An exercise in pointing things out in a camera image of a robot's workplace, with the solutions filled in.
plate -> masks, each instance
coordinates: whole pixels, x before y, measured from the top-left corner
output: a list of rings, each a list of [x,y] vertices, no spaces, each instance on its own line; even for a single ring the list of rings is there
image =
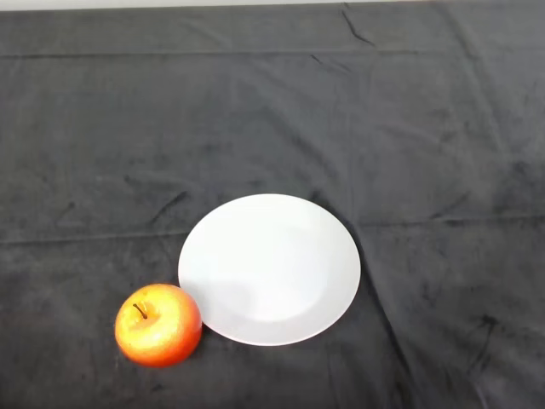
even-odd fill
[[[178,275],[213,331],[273,346],[313,337],[341,318],[356,295],[360,264],[352,236],[327,210],[258,194],[198,223]]]

apple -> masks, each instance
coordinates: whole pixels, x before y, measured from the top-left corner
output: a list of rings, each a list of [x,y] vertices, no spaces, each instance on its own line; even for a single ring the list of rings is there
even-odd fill
[[[202,332],[197,304],[180,287],[152,284],[123,303],[115,324],[119,348],[143,366],[164,367],[187,358]]]

white wall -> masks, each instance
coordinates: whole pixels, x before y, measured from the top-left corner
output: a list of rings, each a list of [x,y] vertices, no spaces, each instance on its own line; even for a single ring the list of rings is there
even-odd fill
[[[363,0],[385,2],[392,0]],[[226,6],[242,4],[362,3],[361,0],[0,0],[0,10],[116,9],[124,7]]]

apple stem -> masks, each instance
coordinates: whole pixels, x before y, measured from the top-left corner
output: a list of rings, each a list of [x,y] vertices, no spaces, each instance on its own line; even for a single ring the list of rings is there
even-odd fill
[[[137,310],[140,311],[140,314],[142,314],[142,317],[144,317],[144,320],[147,320],[147,315],[146,315],[146,313],[145,313],[144,311],[142,311],[142,310],[140,309],[140,307],[138,307],[136,304],[133,304],[133,307],[135,307]]]

white plate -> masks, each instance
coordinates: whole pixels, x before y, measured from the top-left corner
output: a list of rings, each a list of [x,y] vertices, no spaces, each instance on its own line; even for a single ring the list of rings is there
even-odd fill
[[[284,345],[313,337],[350,306],[359,254],[328,211],[303,199],[259,194],[211,211],[180,254],[180,286],[203,322],[224,337]]]

